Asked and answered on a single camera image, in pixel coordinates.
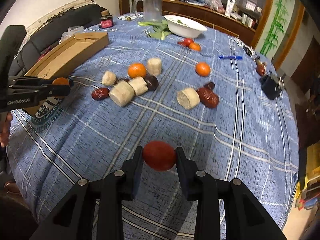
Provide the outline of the person's left hand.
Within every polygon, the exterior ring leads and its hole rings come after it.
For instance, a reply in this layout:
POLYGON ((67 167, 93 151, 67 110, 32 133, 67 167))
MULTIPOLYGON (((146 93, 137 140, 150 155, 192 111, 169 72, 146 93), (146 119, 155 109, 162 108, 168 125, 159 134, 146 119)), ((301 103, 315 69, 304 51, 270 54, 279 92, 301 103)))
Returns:
POLYGON ((6 120, 1 124, 1 147, 5 148, 9 142, 11 121, 13 120, 12 114, 7 113, 6 120))

